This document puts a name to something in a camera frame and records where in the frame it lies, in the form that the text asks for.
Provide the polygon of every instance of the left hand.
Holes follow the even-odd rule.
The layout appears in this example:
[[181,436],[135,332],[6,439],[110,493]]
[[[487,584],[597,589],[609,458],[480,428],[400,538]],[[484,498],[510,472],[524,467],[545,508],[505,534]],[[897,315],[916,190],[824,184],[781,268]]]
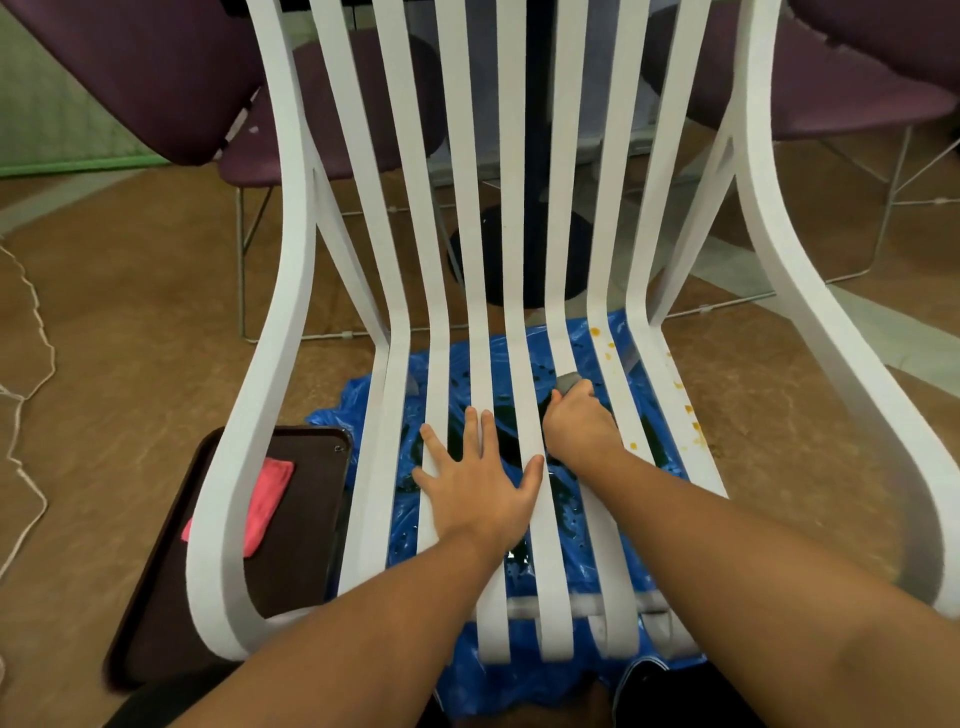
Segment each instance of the left hand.
[[423,444],[437,465],[436,477],[414,468],[413,478],[430,497],[437,536],[442,541],[458,533],[478,538],[496,549],[498,558],[513,548],[530,524],[543,478],[543,456],[527,463],[518,488],[503,472],[493,414],[484,411],[483,453],[477,411],[468,407],[464,424],[464,458],[450,457],[430,425],[420,428]]

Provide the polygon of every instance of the white rope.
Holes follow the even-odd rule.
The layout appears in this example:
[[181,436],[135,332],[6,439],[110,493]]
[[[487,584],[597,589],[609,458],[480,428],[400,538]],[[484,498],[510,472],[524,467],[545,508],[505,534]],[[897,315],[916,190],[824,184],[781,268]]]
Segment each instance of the white rope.
[[[4,239],[5,238],[3,235],[0,235],[0,240]],[[40,299],[36,295],[36,288],[31,283],[30,279],[27,278],[27,269],[23,267],[23,264],[19,260],[17,260],[16,255],[4,247],[3,243],[0,243],[0,252],[6,254],[10,260],[13,261],[13,265],[15,265],[19,271],[20,280],[22,280],[30,289],[30,295],[34,299],[34,318],[36,319],[37,330],[40,333],[40,338],[43,340],[43,345],[50,350],[50,371],[47,373],[47,376],[45,376],[36,384],[36,386],[31,390],[30,394],[17,394],[16,392],[9,390],[3,384],[0,384],[0,396],[16,402],[16,408],[13,410],[13,435],[11,435],[10,444],[7,447],[7,460],[16,466],[16,474],[19,475],[20,479],[30,487],[30,490],[36,494],[36,497],[40,499],[40,510],[37,511],[33,520],[27,523],[27,526],[20,532],[19,538],[17,538],[16,543],[13,544],[10,554],[7,556],[7,560],[4,561],[3,566],[0,566],[0,580],[2,580],[4,575],[7,573],[7,570],[13,563],[13,560],[16,558],[16,555],[20,552],[20,548],[27,540],[27,536],[30,535],[30,532],[34,529],[34,526],[37,525],[40,519],[43,518],[43,514],[47,512],[47,506],[50,504],[50,501],[47,500],[47,496],[43,494],[43,491],[39,489],[36,483],[34,483],[34,480],[27,474],[27,471],[23,467],[23,461],[14,456],[13,453],[16,451],[16,444],[20,437],[20,426],[23,420],[23,405],[33,399],[34,395],[40,391],[40,388],[50,381],[50,379],[53,378],[53,375],[57,373],[57,350],[54,349],[53,345],[50,343],[50,340],[47,338],[47,329],[43,323],[43,319],[40,317]],[[6,674],[7,666],[3,661],[3,657],[0,656],[0,685],[3,684]]]

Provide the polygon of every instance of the pink cloth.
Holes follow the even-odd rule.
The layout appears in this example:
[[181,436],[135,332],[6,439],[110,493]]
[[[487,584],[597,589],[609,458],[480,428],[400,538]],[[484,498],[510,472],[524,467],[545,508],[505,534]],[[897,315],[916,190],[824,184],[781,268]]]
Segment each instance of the pink cloth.
[[[294,473],[294,464],[286,460],[275,460],[272,457],[264,458],[263,468],[253,486],[253,496],[250,499],[250,509],[247,511],[247,530],[243,538],[243,557],[249,559],[260,548],[263,535],[267,532],[270,519],[274,517],[276,507],[287,489],[290,476]],[[180,538],[190,540],[190,525],[193,519],[186,522]]]

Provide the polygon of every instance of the black tray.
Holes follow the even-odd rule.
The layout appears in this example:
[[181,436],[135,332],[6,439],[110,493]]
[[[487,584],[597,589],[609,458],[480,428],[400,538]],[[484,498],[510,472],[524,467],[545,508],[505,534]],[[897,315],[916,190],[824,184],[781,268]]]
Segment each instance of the black tray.
[[[147,560],[104,661],[118,691],[224,662],[193,626],[186,598],[186,543],[200,486],[223,428],[207,435]],[[265,617],[321,604],[340,570],[348,497],[344,481],[352,443],[338,427],[280,426],[267,448],[296,464],[257,552],[245,560],[251,599]]]

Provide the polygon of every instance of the right hand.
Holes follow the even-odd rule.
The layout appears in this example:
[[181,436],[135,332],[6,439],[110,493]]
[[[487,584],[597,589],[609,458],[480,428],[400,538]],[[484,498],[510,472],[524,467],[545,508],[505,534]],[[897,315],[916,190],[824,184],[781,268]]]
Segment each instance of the right hand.
[[553,390],[543,415],[543,440],[547,452],[577,474],[591,459],[623,448],[613,415],[593,395],[589,379],[578,381],[566,396]]

